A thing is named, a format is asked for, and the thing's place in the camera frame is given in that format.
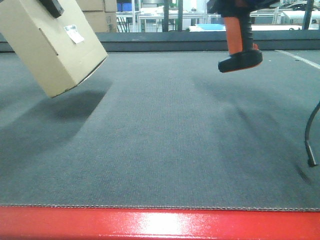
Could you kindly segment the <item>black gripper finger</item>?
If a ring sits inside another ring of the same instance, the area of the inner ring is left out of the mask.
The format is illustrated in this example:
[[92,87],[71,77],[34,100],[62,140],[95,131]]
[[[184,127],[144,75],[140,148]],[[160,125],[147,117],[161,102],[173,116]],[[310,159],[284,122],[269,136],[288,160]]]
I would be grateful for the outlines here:
[[39,0],[39,2],[55,19],[61,17],[64,13],[64,9],[58,0]]

